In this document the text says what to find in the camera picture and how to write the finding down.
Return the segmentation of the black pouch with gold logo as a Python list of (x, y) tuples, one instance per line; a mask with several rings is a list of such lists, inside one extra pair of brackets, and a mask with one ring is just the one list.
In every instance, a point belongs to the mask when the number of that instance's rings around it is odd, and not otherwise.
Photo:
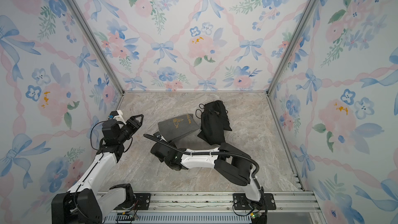
[(221, 145), (226, 142), (225, 131), (232, 131), (229, 119), (221, 115), (205, 115), (201, 119), (201, 131), (198, 138), (209, 145)]

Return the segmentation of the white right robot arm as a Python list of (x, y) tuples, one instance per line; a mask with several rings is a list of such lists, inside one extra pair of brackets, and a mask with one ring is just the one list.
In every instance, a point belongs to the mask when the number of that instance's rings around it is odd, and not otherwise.
[(191, 150), (178, 149), (173, 143), (159, 141), (150, 152), (175, 171), (215, 169), (229, 182), (241, 186), (249, 201), (261, 202), (262, 188), (255, 176), (257, 164), (248, 154), (230, 144), (222, 143), (220, 147), (210, 150)]

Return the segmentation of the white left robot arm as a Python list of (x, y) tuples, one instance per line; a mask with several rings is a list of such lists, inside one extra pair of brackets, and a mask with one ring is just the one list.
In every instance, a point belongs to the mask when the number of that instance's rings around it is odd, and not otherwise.
[(103, 139), (92, 164), (66, 193), (53, 198), (53, 224), (101, 224), (115, 208), (131, 210), (135, 207), (139, 200), (130, 184), (115, 185), (101, 197), (97, 193), (106, 176), (127, 150), (124, 143), (132, 140), (143, 120), (143, 115), (124, 120), (122, 111), (111, 112), (102, 123)]

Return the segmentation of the grey fabric drawstring pouch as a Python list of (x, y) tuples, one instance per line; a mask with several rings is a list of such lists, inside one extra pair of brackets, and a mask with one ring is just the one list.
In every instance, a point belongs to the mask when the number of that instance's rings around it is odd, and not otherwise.
[(158, 122), (159, 133), (168, 142), (178, 141), (200, 129), (192, 114), (184, 114)]

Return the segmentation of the plain black drawstring pouch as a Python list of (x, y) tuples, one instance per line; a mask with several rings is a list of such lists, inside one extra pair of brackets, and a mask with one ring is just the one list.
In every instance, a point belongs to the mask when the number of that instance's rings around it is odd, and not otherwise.
[(199, 109), (201, 111), (213, 111), (219, 118), (221, 118), (222, 123), (229, 128), (230, 122), (228, 117), (228, 110), (226, 109), (224, 102), (221, 100), (216, 100), (206, 104), (199, 104)]

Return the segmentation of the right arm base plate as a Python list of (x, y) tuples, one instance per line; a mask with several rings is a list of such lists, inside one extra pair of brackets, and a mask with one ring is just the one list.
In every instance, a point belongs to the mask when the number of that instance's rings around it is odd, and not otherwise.
[(276, 203), (273, 194), (265, 193), (260, 198), (259, 202), (249, 200), (245, 194), (235, 193), (233, 194), (233, 208), (238, 211), (250, 211), (256, 210), (276, 210)]

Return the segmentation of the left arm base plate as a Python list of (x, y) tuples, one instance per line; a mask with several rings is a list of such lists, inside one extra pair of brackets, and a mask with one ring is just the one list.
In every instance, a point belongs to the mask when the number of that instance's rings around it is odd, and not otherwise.
[(127, 203), (118, 205), (115, 210), (118, 211), (131, 211), (131, 210), (149, 210), (151, 200), (150, 193), (135, 193), (132, 200)]

